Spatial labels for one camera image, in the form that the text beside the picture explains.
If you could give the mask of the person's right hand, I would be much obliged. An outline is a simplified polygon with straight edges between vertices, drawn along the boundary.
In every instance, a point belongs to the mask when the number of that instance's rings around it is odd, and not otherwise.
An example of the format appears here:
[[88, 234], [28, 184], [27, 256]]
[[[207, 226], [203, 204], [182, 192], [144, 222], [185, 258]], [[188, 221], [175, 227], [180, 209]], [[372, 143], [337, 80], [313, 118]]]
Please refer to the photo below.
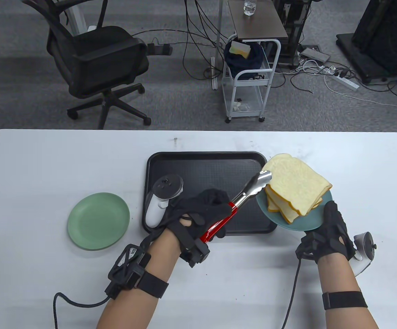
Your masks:
[[339, 253], [347, 260], [355, 255], [347, 225], [333, 200], [323, 207], [323, 223], [317, 229], [305, 231], [305, 234], [296, 249], [298, 259], [314, 260], [318, 263], [320, 258], [329, 254]]

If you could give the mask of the person's left hand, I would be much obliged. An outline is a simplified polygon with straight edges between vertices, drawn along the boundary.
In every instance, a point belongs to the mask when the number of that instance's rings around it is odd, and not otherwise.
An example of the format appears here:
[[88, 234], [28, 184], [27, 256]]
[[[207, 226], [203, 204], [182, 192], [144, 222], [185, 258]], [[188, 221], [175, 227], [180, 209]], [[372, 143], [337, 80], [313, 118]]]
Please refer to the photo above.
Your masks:
[[200, 238], [216, 224], [232, 214], [225, 191], [210, 188], [197, 196], [179, 197], [168, 205], [156, 232], [169, 229], [181, 248], [181, 259], [192, 268], [205, 260], [208, 246]]

